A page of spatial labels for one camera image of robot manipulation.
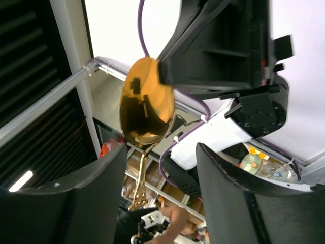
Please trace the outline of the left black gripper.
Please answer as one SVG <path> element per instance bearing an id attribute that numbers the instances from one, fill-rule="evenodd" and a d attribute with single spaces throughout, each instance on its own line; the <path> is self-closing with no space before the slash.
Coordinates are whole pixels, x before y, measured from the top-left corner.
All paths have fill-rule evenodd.
<path id="1" fill-rule="evenodd" d="M 292 36 L 271 41 L 268 1 L 182 1 L 175 31 L 161 52 L 162 83 L 178 89 L 243 90 L 225 118 L 252 138 L 279 130 L 287 119 L 289 85 L 279 71 L 293 57 Z"/>

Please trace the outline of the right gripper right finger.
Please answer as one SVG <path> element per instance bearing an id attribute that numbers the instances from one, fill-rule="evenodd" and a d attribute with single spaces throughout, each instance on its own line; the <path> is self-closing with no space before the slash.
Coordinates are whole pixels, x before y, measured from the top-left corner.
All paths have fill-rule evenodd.
<path id="1" fill-rule="evenodd" d="M 196 146 L 211 243 L 324 243 L 324 186 L 252 175 Z"/>

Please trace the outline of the gold spoon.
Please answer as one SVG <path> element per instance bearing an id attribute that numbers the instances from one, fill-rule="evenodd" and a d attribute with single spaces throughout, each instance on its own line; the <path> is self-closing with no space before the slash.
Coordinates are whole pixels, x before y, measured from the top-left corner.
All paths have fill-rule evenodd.
<path id="1" fill-rule="evenodd" d="M 171 129 L 174 114 L 174 92 L 171 86 L 160 82 L 158 61 L 151 57 L 136 61 L 124 82 L 119 107 L 124 138 L 143 151 L 130 211 L 148 203 L 145 187 L 148 156 Z"/>

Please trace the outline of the person forearm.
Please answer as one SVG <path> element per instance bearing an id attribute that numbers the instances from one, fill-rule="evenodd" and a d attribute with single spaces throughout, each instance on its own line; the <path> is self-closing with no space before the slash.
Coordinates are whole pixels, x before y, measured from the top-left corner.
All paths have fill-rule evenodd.
<path id="1" fill-rule="evenodd" d="M 176 237 L 186 226 L 189 216 L 185 208 L 179 206 L 160 208 L 159 211 L 170 219 L 170 224 L 165 233 L 146 242 L 147 244 L 172 244 Z"/>

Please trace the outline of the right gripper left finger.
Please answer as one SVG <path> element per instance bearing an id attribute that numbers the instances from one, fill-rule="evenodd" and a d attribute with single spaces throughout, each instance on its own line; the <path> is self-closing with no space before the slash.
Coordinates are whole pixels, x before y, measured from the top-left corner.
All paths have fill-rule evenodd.
<path id="1" fill-rule="evenodd" d="M 112 243 L 126 161 L 121 144 L 41 188 L 1 189 L 1 243 Z"/>

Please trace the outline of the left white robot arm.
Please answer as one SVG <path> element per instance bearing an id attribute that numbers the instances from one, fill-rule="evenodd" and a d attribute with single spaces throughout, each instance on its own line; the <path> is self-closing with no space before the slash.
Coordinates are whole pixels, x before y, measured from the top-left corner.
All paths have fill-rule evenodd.
<path id="1" fill-rule="evenodd" d="M 279 72 L 294 54 L 291 36 L 270 35 L 269 1 L 182 1 L 175 31 L 158 60 L 163 84 L 200 103 L 227 100 L 174 144 L 180 166 L 197 164 L 203 143 L 215 152 L 276 133 L 299 159 L 324 147 L 324 80 L 297 66 L 290 85 Z"/>

